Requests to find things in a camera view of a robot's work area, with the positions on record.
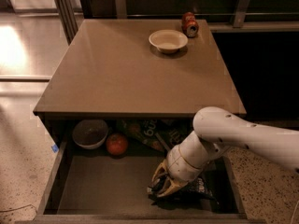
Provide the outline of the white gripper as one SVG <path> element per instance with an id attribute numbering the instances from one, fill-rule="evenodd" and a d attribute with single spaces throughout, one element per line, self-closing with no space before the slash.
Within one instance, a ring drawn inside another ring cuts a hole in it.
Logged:
<path id="1" fill-rule="evenodd" d="M 163 198 L 174 194 L 203 172 L 197 153 L 182 145 L 174 146 L 154 172 L 150 186 L 158 187 L 155 195 Z"/>

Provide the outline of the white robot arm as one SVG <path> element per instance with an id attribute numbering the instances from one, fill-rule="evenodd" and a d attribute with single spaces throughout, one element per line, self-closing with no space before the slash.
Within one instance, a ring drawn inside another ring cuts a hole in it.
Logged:
<path id="1" fill-rule="evenodd" d="M 252 123 L 218 107 L 200 109 L 193 131 L 171 148 L 157 167 L 148 192 L 169 196 L 199 176 L 229 147 L 247 149 L 289 170 L 299 170 L 299 132 Z"/>

